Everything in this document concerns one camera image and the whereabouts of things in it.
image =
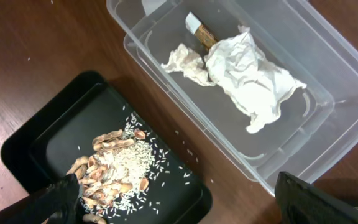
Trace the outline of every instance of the plastic bin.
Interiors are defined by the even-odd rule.
[[[288,171],[313,182],[358,142],[358,52],[302,0],[107,0],[134,60],[250,180],[273,195]],[[267,58],[308,85],[256,134],[222,88],[202,87],[160,67],[179,43],[206,50],[185,27],[193,12],[218,39],[250,27]]]

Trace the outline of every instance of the crumpled paper towel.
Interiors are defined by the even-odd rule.
[[[276,121],[281,116],[281,102],[289,99],[297,88],[306,88],[306,84],[269,62],[255,45],[248,27],[242,31],[213,45],[205,56],[212,82],[208,81],[208,73],[203,72],[200,55],[183,44],[171,52],[168,64],[162,67],[168,73],[183,71],[185,77],[201,86],[222,87],[236,107],[251,118],[246,130],[254,134]]]

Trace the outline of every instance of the pile of peanut shells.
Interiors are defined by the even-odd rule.
[[[92,142],[96,153],[90,157],[82,156],[74,162],[67,174],[76,175],[79,183],[83,186],[82,199],[89,207],[112,207],[117,198],[122,197],[132,188],[135,187],[139,191],[147,189],[149,180],[145,177],[145,172],[146,168],[153,163],[150,159],[153,157],[151,156],[151,147],[143,141],[145,137],[145,133],[139,129],[135,129],[130,135],[123,133],[122,130],[102,134],[94,138]],[[132,155],[144,148],[140,157],[143,160],[145,157],[149,160],[142,164],[144,166],[141,171],[136,170],[139,169],[138,166],[135,169],[120,166],[126,161],[117,162],[118,159],[138,159]],[[138,172],[132,175],[134,177],[130,178],[131,172],[136,171]]]

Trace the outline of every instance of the wooden table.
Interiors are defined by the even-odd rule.
[[[358,1],[311,3],[358,49]],[[202,223],[278,223],[274,198],[247,180],[143,72],[124,50],[124,36],[102,0],[0,0],[0,148],[77,74],[97,70],[211,189],[214,205]],[[358,145],[316,185],[358,197]],[[0,210],[26,195],[0,159]]]

